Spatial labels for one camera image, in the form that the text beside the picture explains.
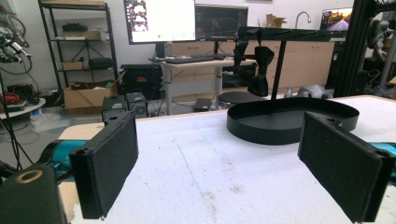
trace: monitor screen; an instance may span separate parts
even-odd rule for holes
[[[351,14],[352,7],[323,10],[320,30],[347,31]]]
[[[248,7],[195,5],[198,40],[235,40],[239,27],[248,25]]]
[[[129,44],[195,40],[194,0],[122,0]]]

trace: drawer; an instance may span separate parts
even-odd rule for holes
[[[199,68],[199,69],[187,69],[187,70],[178,70],[172,69],[172,77],[174,76],[195,76],[197,74],[213,74],[215,73],[215,68]]]
[[[165,49],[166,56],[189,56],[192,54],[213,53],[213,42],[184,42],[174,43]]]

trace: black round tray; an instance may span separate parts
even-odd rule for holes
[[[286,145],[300,141],[304,113],[354,130],[359,111],[349,105],[318,98],[286,98],[234,105],[227,112],[227,129],[233,135],[263,145]]]

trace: desk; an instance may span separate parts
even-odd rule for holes
[[[242,61],[241,65],[253,64],[256,61],[246,60]],[[233,66],[233,61],[210,61],[201,63],[183,63],[183,64],[171,64],[171,63],[161,63],[163,69],[163,86],[165,88],[165,102],[166,102],[166,115],[172,115],[172,98],[180,95],[204,93],[209,91],[216,92],[216,109],[219,109],[219,102],[217,101],[218,96],[221,94],[222,90],[222,67]],[[179,81],[173,82],[172,80],[172,70],[176,69],[187,70],[187,69],[197,69],[197,68],[207,68],[214,67],[219,69],[219,73],[213,78],[207,78],[202,80],[190,80],[190,81]]]
[[[353,131],[358,137],[396,142],[396,101],[374,96],[334,101],[361,112]],[[228,132],[226,119],[224,110],[138,119],[139,159],[107,218],[82,219],[76,205],[72,224],[350,223],[299,160],[299,144],[246,142]],[[90,139],[102,127],[74,126],[60,138]],[[376,223],[395,222],[396,188],[389,186]]]
[[[29,113],[31,111],[34,111],[34,110],[40,108],[45,103],[46,103],[46,99],[40,98],[40,102],[38,102],[38,105],[27,105],[27,106],[24,106],[23,110],[21,110],[21,111],[10,112],[9,113],[9,117],[12,118],[12,117],[16,117],[18,115]],[[5,113],[0,114],[0,119],[6,119],[6,118],[7,117],[6,117]]]

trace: white wall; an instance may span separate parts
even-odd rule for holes
[[[23,21],[27,28],[25,38],[31,47],[26,49],[26,51],[34,55],[32,77],[38,83],[40,89],[56,88],[55,73],[37,1],[13,0],[12,2],[16,9],[16,16]],[[106,2],[111,12],[118,66],[126,63],[149,63],[148,58],[151,58],[154,53],[154,45],[130,46],[128,44],[123,0],[106,0]],[[285,21],[287,23],[283,25],[284,28],[294,28],[298,13],[307,11],[311,16],[312,22],[307,23],[304,15],[302,15],[299,19],[298,28],[318,29],[323,9],[352,7],[354,0],[195,0],[195,3],[249,7],[247,24],[249,26],[258,26],[258,21],[260,21],[261,26],[264,26],[266,24],[265,15],[274,14],[278,17],[286,18]],[[13,71],[22,71],[21,65],[15,63],[0,64],[0,67],[8,70],[12,69]],[[12,76],[3,71],[2,75],[6,86],[21,82],[32,83],[32,79],[26,75]],[[87,81],[91,80],[89,75],[82,78],[86,78]]]

